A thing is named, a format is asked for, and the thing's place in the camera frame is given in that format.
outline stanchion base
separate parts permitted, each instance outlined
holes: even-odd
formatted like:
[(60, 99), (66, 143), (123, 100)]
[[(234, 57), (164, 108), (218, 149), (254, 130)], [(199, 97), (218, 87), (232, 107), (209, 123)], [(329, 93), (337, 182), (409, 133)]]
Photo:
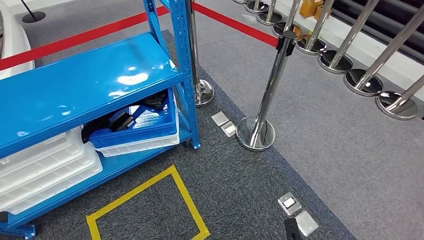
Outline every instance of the stanchion base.
[(323, 69), (333, 74), (344, 74), (347, 71), (352, 69), (352, 66), (353, 66), (352, 61), (345, 55), (340, 59), (340, 61), (338, 62), (338, 65), (335, 66), (335, 68), (329, 67), (335, 54), (336, 54), (336, 51), (334, 50), (328, 50), (321, 53), (321, 55), (319, 55), (319, 58), (318, 58), (319, 65)]
[(344, 84), (346, 84), (346, 86), (352, 90), (352, 92), (365, 97), (378, 95), (383, 90), (383, 83), (376, 76), (371, 77), (371, 79), (365, 84), (365, 86), (362, 87), (362, 89), (355, 88), (365, 72), (365, 70), (357, 68), (347, 71), (343, 78)]
[(36, 11), (33, 12), (32, 14), (34, 14), (34, 17), (31, 14), (27, 14), (25, 16), (22, 17), (22, 22), (26, 23), (26, 24), (32, 24), (32, 23), (36, 23), (42, 19), (44, 19), (46, 17), (46, 14), (42, 11)]
[(272, 15), (271, 15), (271, 18), (269, 19), (269, 21), (267, 21), (268, 14), (270, 14), (270, 12), (264, 12), (264, 13), (259, 14), (256, 17), (257, 21), (261, 24), (272, 26), (272, 25), (278, 23), (279, 21), (281, 21), (283, 19), (281, 14), (279, 14), (278, 12), (273, 12)]
[(376, 98), (378, 108), (386, 115), (398, 120), (410, 120), (417, 116), (418, 107), (412, 99), (408, 99), (404, 104), (394, 105), (401, 94), (395, 91), (383, 91)]
[[(286, 26), (285, 21), (277, 22), (272, 27), (272, 34), (274, 34), (274, 36), (276, 36), (277, 38), (282, 38), (285, 26)], [(291, 25), (291, 28), (292, 28), (292, 31), (294, 32), (294, 34), (296, 34), (296, 38), (298, 38), (300, 36), (301, 32), (302, 32), (301, 27), (299, 27), (296, 24), (293, 24), (293, 25)]]
[(215, 95), (214, 87), (207, 81), (200, 79), (200, 97), (194, 96), (194, 105), (203, 107), (211, 103)]
[(311, 35), (309, 34), (300, 35), (298, 41), (296, 42), (296, 48), (300, 52), (307, 55), (320, 55), (320, 53), (324, 52), (327, 49), (327, 44), (324, 41), (317, 39), (313, 44), (312, 49), (306, 50), (305, 46), (310, 38)]
[(247, 4), (250, 0), (233, 0), (233, 1), (238, 4)]
[(268, 11), (268, 4), (259, 2), (259, 7), (255, 10), (255, 0), (249, 1), (244, 8), (251, 14), (261, 14)]
[(238, 142), (246, 149), (261, 152), (265, 151), (274, 143), (276, 139), (276, 131), (269, 121), (265, 121), (262, 129), (259, 131), (259, 137), (256, 142), (252, 141), (252, 132), (255, 126), (256, 116), (247, 116), (243, 118), (237, 125), (235, 132)]

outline yellow floor tape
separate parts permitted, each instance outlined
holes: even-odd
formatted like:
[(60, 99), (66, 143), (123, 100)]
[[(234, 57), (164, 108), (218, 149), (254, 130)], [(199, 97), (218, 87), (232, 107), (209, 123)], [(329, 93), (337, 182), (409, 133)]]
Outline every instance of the yellow floor tape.
[(119, 205), (125, 203), (126, 201), (128, 201), (129, 199), (134, 197), (135, 195), (141, 193), (142, 191), (144, 191), (148, 187), (152, 186), (153, 184), (159, 182), (160, 180), (162, 180), (163, 178), (165, 178), (168, 175), (171, 175), (173, 180), (175, 181), (175, 184), (178, 187), (178, 190), (181, 193), (182, 198), (184, 199), (184, 202), (187, 205), (188, 210), (190, 211), (190, 213), (191, 213), (191, 215), (194, 219), (194, 222), (196, 223), (196, 225), (197, 225), (197, 227), (200, 231), (196, 236), (194, 236), (192, 238), (192, 240), (204, 240), (205, 238), (207, 238), (210, 235), (209, 230), (206, 227), (205, 223), (203, 222), (202, 217), (200, 216), (195, 204), (193, 203), (192, 198), (189, 195), (189, 192), (187, 191), (186, 186), (184, 186), (183, 180), (181, 179), (181, 177), (178, 174), (177, 169), (175, 168), (174, 165), (168, 167), (163, 172), (161, 172), (158, 175), (147, 180), (146, 182), (144, 182), (140, 186), (138, 186), (138, 187), (134, 188), (133, 190), (125, 193), (124, 195), (122, 195), (121, 197), (119, 197), (115, 201), (109, 203), (108, 205), (104, 206), (103, 208), (96, 211), (95, 213), (93, 213), (91, 215), (87, 215), (86, 216), (87, 224), (88, 224), (88, 228), (90, 230), (91, 238), (93, 240), (100, 240), (101, 239), (100, 233), (99, 233), (99, 228), (97, 227), (97, 224), (96, 224), (97, 219), (101, 218), (103, 215), (112, 211), (113, 209), (115, 209)]

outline black device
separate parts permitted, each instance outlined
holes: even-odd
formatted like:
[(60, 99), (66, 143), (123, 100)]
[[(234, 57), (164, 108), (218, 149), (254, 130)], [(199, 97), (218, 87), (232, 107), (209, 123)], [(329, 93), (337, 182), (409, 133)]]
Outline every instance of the black device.
[(289, 218), (284, 220), (284, 227), (287, 240), (302, 240), (296, 218)]

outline stanchion post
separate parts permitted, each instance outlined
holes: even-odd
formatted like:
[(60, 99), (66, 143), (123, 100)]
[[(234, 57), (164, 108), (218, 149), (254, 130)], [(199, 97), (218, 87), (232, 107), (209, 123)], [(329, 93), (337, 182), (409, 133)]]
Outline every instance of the stanchion post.
[(386, 115), (398, 120), (410, 120), (417, 116), (418, 106), (411, 97), (424, 86), (424, 75), (403, 94), (383, 91), (376, 98), (378, 108)]
[(295, 38), (294, 32), (286, 31), (278, 39), (277, 54), (257, 115), (245, 117), (237, 125), (237, 140), (248, 150), (264, 151), (274, 143), (276, 132), (273, 125), (266, 120), (266, 117), (286, 66), (287, 57), (293, 52)]
[(298, 12), (299, 6), (301, 4), (301, 0), (293, 0), (293, 4), (291, 5), (290, 13), (288, 14), (287, 20), (285, 22), (277, 22), (272, 27), (272, 33), (281, 38), (282, 34), (286, 31), (293, 31), (296, 34), (296, 37), (299, 37), (301, 33), (301, 28), (298, 25), (293, 24), (295, 19), (295, 15)]
[(274, 11), (276, 3), (277, 0), (271, 0), (271, 5), (269, 6), (268, 11), (261, 13), (256, 17), (259, 23), (271, 26), (283, 19), (281, 14)]
[(377, 6), (377, 3), (379, 3), (379, 0), (368, 0), (337, 51), (330, 50), (321, 53), (318, 62), (323, 69), (334, 74), (344, 74), (352, 69), (352, 61), (345, 56), (345, 53), (357, 34), (361, 31), (362, 26)]
[(261, 14), (268, 11), (268, 4), (261, 0), (251, 0), (244, 6), (244, 8), (251, 14)]
[(296, 43), (296, 48), (302, 53), (307, 55), (319, 55), (326, 50), (327, 44), (318, 39), (318, 35), (330, 15), (333, 3), (334, 0), (326, 0), (322, 7), (321, 14), (316, 21), (315, 27), (313, 28), (312, 34), (304, 34), (299, 37), (299, 40)]
[(198, 57), (198, 41), (196, 34), (196, 19), (195, 11), (192, 7), (192, 0), (186, 0), (187, 7), (190, 11), (189, 35), (190, 35), (190, 49), (191, 49), (191, 69), (193, 73), (194, 85), (194, 104), (196, 107), (203, 107), (209, 104), (214, 98), (214, 87), (206, 80), (199, 78), (199, 57)]
[(247, 4), (250, 0), (233, 0), (233, 1), (238, 4)]
[(424, 5), (415, 13), (405, 27), (387, 45), (382, 54), (372, 63), (367, 71), (363, 69), (351, 69), (343, 78), (344, 84), (362, 96), (371, 97), (378, 95), (383, 90), (382, 81), (375, 76), (389, 58), (404, 44), (414, 31), (424, 21)]

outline white car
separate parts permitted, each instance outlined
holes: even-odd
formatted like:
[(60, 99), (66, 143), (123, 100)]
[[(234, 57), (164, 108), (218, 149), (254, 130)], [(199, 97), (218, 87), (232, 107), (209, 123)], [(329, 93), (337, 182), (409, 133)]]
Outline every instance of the white car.
[[(31, 50), (24, 28), (16, 20), (9, 7), (0, 0), (0, 58)], [(0, 80), (34, 68), (34, 61), (22, 63), (0, 71)]]

